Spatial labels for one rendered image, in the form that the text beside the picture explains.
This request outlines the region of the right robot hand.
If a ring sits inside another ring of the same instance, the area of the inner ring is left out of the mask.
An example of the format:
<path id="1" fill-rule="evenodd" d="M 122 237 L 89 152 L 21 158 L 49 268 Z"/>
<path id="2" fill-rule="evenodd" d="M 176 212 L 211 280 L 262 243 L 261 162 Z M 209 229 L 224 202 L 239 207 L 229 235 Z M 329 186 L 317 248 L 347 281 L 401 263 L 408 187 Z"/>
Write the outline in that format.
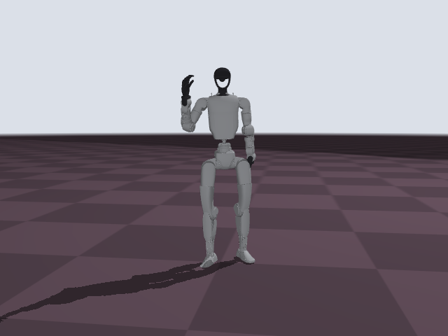
<path id="1" fill-rule="evenodd" d="M 187 99 L 190 99 L 190 95 L 189 95 L 190 86 L 194 82 L 194 80 L 191 80 L 191 82 L 189 83 L 191 77 L 193 77 L 193 75 L 188 75 L 182 81 L 181 91 L 182 91 L 183 96 L 181 98 L 182 98 L 183 106 L 187 106 Z"/>

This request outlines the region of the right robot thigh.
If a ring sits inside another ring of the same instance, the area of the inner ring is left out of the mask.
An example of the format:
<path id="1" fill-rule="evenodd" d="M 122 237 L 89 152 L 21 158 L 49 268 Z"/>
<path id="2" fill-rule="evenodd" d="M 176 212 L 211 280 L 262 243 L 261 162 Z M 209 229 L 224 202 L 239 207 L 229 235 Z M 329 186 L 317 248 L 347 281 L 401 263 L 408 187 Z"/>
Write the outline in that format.
<path id="1" fill-rule="evenodd" d="M 218 215 L 218 208 L 214 206 L 215 177 L 216 159 L 212 158 L 202 163 L 201 181 L 199 186 L 203 213 L 209 213 L 211 220 L 216 219 Z"/>

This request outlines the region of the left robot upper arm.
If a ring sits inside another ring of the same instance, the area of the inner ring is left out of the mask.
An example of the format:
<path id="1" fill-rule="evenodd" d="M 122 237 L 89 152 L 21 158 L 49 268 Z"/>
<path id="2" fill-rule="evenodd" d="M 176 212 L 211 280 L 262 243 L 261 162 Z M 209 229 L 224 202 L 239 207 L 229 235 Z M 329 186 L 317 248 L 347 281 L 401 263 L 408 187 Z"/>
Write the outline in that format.
<path id="1" fill-rule="evenodd" d="M 245 97 L 238 97 L 239 108 L 241 111 L 241 119 L 243 127 L 241 129 L 242 134 L 245 136 L 253 135 L 253 126 L 251 125 L 251 105 L 250 101 Z"/>

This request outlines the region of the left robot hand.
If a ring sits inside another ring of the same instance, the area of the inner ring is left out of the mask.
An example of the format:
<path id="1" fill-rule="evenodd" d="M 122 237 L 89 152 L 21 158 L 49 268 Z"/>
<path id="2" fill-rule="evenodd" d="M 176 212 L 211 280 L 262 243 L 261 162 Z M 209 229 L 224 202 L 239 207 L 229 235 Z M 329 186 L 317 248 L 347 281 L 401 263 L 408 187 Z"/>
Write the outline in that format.
<path id="1" fill-rule="evenodd" d="M 248 161 L 248 163 L 250 164 L 250 167 L 251 167 L 251 165 L 254 163 L 254 161 L 253 161 L 253 157 L 252 157 L 252 156 L 248 156 L 247 161 Z M 252 162 L 252 161 L 253 161 L 253 162 Z"/>

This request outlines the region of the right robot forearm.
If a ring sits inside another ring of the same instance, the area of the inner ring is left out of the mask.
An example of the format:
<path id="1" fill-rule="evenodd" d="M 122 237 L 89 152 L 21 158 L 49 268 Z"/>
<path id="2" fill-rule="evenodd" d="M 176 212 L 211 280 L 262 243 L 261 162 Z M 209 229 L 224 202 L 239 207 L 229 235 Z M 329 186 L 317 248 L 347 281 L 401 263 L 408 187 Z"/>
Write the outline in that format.
<path id="1" fill-rule="evenodd" d="M 191 99 L 187 99 L 187 106 L 182 105 L 181 100 L 181 126 L 183 128 L 183 124 L 189 124 L 192 122 L 191 118 L 191 112 L 190 112 L 190 105 L 192 104 Z"/>

